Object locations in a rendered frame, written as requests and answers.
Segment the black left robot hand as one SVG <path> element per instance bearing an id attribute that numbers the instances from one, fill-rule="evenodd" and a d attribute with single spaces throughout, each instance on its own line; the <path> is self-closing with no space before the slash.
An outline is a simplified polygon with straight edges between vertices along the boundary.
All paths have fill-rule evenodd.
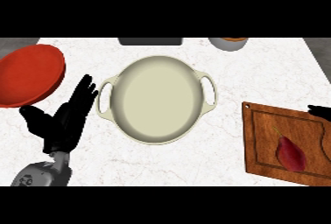
<path id="1" fill-rule="evenodd" d="M 40 108 L 25 105 L 19 114 L 25 118 L 28 131 L 44 139 L 43 152 L 70 153 L 78 145 L 89 111 L 99 91 L 89 74 L 81 78 L 68 102 L 49 115 Z"/>

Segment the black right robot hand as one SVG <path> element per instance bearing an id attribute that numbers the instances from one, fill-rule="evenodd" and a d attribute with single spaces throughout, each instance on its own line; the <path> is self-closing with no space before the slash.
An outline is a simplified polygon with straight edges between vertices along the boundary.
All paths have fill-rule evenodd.
<path id="1" fill-rule="evenodd" d="M 331 108 L 315 105 L 309 105 L 308 108 L 308 113 L 312 116 L 318 116 L 331 122 Z"/>

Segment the brown wooden cutting board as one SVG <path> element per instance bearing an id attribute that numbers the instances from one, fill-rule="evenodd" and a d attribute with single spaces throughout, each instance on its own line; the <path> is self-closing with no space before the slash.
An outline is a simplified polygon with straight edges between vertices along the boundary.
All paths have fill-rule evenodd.
<path id="1" fill-rule="evenodd" d="M 276 148 L 287 137 L 305 153 L 305 170 L 288 171 Z M 331 186 L 331 122 L 308 112 L 242 102 L 245 171 L 308 186 Z"/>

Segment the dark red pear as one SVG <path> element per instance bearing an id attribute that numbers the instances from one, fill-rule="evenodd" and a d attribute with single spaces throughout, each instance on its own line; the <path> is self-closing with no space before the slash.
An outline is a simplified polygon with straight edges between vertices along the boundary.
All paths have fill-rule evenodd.
<path id="1" fill-rule="evenodd" d="M 302 172 L 306 169 L 306 154 L 290 138 L 282 135 L 278 128 L 274 128 L 274 130 L 279 135 L 275 151 L 276 159 L 290 172 Z"/>

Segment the red plate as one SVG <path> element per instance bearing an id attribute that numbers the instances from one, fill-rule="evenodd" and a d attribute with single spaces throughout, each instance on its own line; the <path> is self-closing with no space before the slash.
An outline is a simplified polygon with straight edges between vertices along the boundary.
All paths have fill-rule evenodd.
<path id="1" fill-rule="evenodd" d="M 30 45 L 0 59 L 0 108 L 44 100 L 64 80 L 64 53 L 52 45 Z"/>

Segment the grey bowl with orange content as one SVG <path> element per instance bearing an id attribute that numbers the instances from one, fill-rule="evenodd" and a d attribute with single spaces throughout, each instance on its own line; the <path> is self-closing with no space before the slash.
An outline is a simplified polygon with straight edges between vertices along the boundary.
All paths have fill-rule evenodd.
<path id="1" fill-rule="evenodd" d="M 217 49 L 234 52 L 244 48 L 248 38 L 208 38 L 208 40 Z"/>

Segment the dark grey flat appliance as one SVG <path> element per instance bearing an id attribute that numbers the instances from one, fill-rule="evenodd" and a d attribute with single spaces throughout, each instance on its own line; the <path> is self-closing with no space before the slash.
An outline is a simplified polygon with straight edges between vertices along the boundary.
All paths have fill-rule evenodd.
<path id="1" fill-rule="evenodd" d="M 124 46 L 179 46 L 182 38 L 118 38 Z"/>

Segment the cream two-handled pot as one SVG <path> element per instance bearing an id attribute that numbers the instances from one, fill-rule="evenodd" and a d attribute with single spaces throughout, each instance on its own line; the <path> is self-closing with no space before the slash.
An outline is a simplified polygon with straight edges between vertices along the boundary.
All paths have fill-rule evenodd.
<path id="1" fill-rule="evenodd" d="M 104 80 L 111 92 L 108 108 L 98 111 L 98 116 L 142 144 L 177 141 L 217 105 L 206 101 L 203 79 L 208 77 L 173 57 L 139 59 Z"/>

